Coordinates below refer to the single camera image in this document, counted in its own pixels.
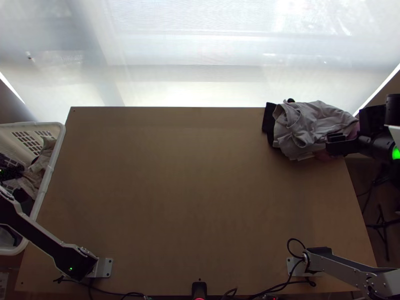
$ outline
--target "laundry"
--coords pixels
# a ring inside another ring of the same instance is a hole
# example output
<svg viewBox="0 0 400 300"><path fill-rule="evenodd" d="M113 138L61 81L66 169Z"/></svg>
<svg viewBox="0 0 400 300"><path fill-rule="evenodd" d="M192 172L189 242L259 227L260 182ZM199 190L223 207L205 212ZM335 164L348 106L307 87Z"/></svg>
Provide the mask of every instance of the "laundry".
<svg viewBox="0 0 400 300"><path fill-rule="evenodd" d="M325 148L327 134L341 132L346 137L357 126L350 113L320 100L287 102L276 105L272 116L272 146L280 148L290 160L303 160Z"/></svg>

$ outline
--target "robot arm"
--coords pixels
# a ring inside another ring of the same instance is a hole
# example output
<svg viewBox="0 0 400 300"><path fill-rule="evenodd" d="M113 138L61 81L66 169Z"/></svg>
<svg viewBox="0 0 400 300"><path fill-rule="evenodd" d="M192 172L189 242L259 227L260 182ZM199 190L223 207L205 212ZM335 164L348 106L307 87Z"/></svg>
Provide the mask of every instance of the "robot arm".
<svg viewBox="0 0 400 300"><path fill-rule="evenodd" d="M366 299L400 299L400 269L371 267L333 254L328 247L307 248L303 251L304 262L293 276L310 277L321 273L358 288ZM287 267L299 261L289 257Z"/></svg>
<svg viewBox="0 0 400 300"><path fill-rule="evenodd" d="M63 275L81 281L85 277L110 277L113 260L98 258L89 250L64 243L33 221L14 197L0 186L0 224L9 226L53 258Z"/></svg>

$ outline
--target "cable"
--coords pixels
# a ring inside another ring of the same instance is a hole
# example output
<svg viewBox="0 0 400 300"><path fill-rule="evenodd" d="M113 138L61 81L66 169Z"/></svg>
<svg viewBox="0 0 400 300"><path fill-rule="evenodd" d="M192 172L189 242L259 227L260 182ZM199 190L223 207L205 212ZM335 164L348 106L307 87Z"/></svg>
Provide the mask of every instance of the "cable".
<svg viewBox="0 0 400 300"><path fill-rule="evenodd" d="M60 278L54 279L53 282L57 282L59 284L62 283L62 282L75 283L75 284L78 284L80 286L87 287L90 290L95 290L95 291L98 291L100 293L107 294L107 295L123 296L123 298L124 297L142 297L144 299L151 299L150 297L146 296L145 294L143 294L141 292L129 292L129 293L112 292L112 291L102 290L102 289L97 288L95 286L90 286L90 284L87 284L87 283L78 282L78 281L71 280L71 279L63 279L63 278L64 278L64 276L61 276Z"/></svg>
<svg viewBox="0 0 400 300"><path fill-rule="evenodd" d="M125 295L123 295L121 300L124 300L125 297L141 297L141 298L145 298L146 299L144 294L142 294L141 292L135 292L135 291L131 291L131 292L126 293Z"/></svg>
<svg viewBox="0 0 400 300"><path fill-rule="evenodd" d="M95 278L90 278L89 284L87 286L87 293L89 295L89 299L93 300L93 296L92 296L92 285L95 282Z"/></svg>
<svg viewBox="0 0 400 300"><path fill-rule="evenodd" d="M355 196L356 197L361 197L361 196L364 196L364 195L368 194L369 192L370 192L370 190L367 190L366 192L363 192L363 193L355 195Z"/></svg>
<svg viewBox="0 0 400 300"><path fill-rule="evenodd" d="M262 292L259 292L259 293L257 293L257 294L251 295L251 296L249 296L249 297L247 298L247 300L253 300L254 298L257 298L257 297L259 297L259 296L265 295L265 294L267 294L267 293L276 293L276 292L280 292L280 291L282 291L284 288L286 288L288 285L294 285L294 284L309 284L309 285L312 286L312 287L317 286L317 284L316 284L314 281L311 281L308 277L306 277L305 280L298 280L298 281L292 281L292 282L291 282L291 279L292 279L293 273L295 272L296 267L297 267L300 263L302 263L302 262L304 262L304 261L306 260L303 256L295 255L295 254L290 250L290 247L289 247L289 246L290 246L290 243L291 243L292 241L298 242L304 249L306 249L306 246L304 246L304 244L303 244L299 239L297 239L297 238L289 238L289 239L287 240L287 243L286 243L287 251L289 251L289 253L290 253L293 257L299 259L299 261L296 262L296 263L294 264L294 266L291 268L291 271L289 272L289 277L287 278L287 281L284 282L284 283L277 284L277 285L275 285L275 286L273 286L273 287L270 287L269 289L263 290ZM308 256L307 256L307 266L305 267L306 270L308 269L309 265L310 265L310 260L308 259Z"/></svg>
<svg viewBox="0 0 400 300"><path fill-rule="evenodd" d="M294 254L294 253L291 251L291 249L290 249L289 246L290 246L290 243L291 243L292 241L298 242L298 243L303 247L303 249L306 249L306 246L304 246L304 244L303 244L299 239L297 239L297 238L289 238L289 239L287 240L287 242L286 242L287 251L289 251L289 253L291 254L291 256L293 256L294 258L297 258L297 259L299 259L299 260L304 260L304 257L298 256L298 255Z"/></svg>
<svg viewBox="0 0 400 300"><path fill-rule="evenodd" d="M228 290L225 294L222 295L221 300L225 300L225 298L226 298L230 293L232 293L232 292L233 292L233 294L232 294L232 295L229 295L229 297L230 297L231 299L234 299L237 291L238 291L238 288L237 288L237 287Z"/></svg>

